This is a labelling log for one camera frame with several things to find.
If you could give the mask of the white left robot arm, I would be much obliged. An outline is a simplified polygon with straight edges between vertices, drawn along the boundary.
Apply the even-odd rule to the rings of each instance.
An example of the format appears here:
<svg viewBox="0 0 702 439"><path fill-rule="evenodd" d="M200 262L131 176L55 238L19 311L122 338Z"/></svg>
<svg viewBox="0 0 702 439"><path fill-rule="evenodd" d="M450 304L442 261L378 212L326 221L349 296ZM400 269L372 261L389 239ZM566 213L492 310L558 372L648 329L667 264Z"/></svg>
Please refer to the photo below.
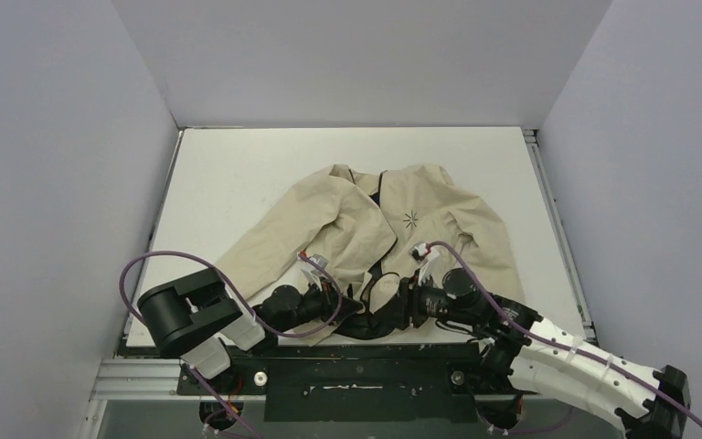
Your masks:
<svg viewBox="0 0 702 439"><path fill-rule="evenodd" d="M196 366L201 381L215 393L229 391L237 379L237 369L217 335L224 335L241 350L266 340L265 329L241 309L211 269L156 286L137 305L160 356ZM310 283L303 293L281 285L255 306L255 313L277 331L286 332L314 320L333 327L363 309L362 302L339 295L322 280Z"/></svg>

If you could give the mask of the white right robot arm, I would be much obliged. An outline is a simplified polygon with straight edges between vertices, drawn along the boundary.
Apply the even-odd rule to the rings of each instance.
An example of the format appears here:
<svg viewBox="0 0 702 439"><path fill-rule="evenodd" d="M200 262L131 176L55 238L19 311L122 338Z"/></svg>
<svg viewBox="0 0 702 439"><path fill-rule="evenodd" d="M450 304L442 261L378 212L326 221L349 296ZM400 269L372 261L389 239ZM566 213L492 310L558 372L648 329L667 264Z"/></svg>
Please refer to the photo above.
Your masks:
<svg viewBox="0 0 702 439"><path fill-rule="evenodd" d="M626 438L681 438L690 407L686 374L642 366L572 335L537 311L478 289L463 269L436 284L384 275L366 294L375 319L396 329L434 320L481 343L464 388L549 397L606 421Z"/></svg>

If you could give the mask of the beige zip jacket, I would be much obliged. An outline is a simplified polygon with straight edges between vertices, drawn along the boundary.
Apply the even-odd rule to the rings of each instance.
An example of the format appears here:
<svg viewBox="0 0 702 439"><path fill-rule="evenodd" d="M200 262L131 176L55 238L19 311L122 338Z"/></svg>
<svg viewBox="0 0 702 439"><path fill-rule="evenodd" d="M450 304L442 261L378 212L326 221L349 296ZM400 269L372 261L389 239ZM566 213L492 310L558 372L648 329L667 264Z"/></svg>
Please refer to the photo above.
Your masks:
<svg viewBox="0 0 702 439"><path fill-rule="evenodd" d="M345 165L315 172L291 186L217 266L252 297L279 280L299 252L321 255L340 287L370 306L334 332L371 340L392 332L376 315L389 297L385 283L414 273L410 250L433 241L458 251L489 292L524 300L503 220L434 164L379 175Z"/></svg>

